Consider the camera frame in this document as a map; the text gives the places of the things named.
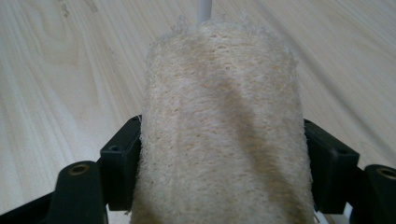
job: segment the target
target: screw hole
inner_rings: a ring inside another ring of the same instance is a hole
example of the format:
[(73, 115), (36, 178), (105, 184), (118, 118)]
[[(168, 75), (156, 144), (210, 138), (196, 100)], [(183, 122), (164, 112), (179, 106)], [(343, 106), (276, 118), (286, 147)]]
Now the screw hole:
[(342, 155), (346, 155), (347, 151), (345, 149), (337, 149), (337, 152), (342, 154)]
[(142, 115), (138, 115), (132, 118), (132, 120), (139, 120), (140, 122), (142, 122)]
[(378, 171), (379, 174), (381, 174), (382, 176), (389, 178), (389, 179), (394, 179), (396, 180), (396, 172), (388, 169), (388, 168), (378, 168), (376, 169)]
[(90, 166), (87, 164), (79, 164), (75, 165), (69, 170), (70, 175), (82, 175), (90, 169)]
[(108, 148), (110, 151), (120, 151), (119, 146), (111, 146)]

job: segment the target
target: white pole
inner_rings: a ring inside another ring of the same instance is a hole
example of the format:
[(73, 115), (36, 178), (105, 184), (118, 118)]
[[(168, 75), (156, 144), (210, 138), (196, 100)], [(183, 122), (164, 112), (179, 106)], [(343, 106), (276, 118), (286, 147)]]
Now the white pole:
[(212, 13), (212, 0), (199, 0), (197, 24), (210, 20)]

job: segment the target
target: beige loofah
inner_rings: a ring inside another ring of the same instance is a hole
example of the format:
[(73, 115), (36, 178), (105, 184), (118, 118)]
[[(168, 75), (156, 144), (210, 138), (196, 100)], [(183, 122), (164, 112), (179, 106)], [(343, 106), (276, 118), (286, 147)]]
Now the beige loofah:
[(249, 25), (210, 21), (160, 38), (132, 223), (313, 223), (295, 64)]

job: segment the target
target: wood grain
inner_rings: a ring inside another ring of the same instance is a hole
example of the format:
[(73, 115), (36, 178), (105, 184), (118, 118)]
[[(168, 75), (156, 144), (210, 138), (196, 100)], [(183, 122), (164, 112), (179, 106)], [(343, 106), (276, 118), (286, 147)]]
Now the wood grain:
[[(66, 165), (140, 113), (150, 43), (196, 0), (0, 1), (0, 214), (53, 190)], [(396, 167), (396, 3), (213, 1), (213, 17), (247, 18), (296, 54), (304, 115)], [(127, 223), (123, 214), (110, 222)]]

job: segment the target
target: loofah sponge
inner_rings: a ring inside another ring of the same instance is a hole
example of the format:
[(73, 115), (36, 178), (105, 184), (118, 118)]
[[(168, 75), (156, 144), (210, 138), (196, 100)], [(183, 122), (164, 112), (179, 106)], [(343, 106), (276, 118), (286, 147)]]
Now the loofah sponge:
[(132, 223), (313, 223), (295, 66), (251, 25), (209, 21), (157, 40)]

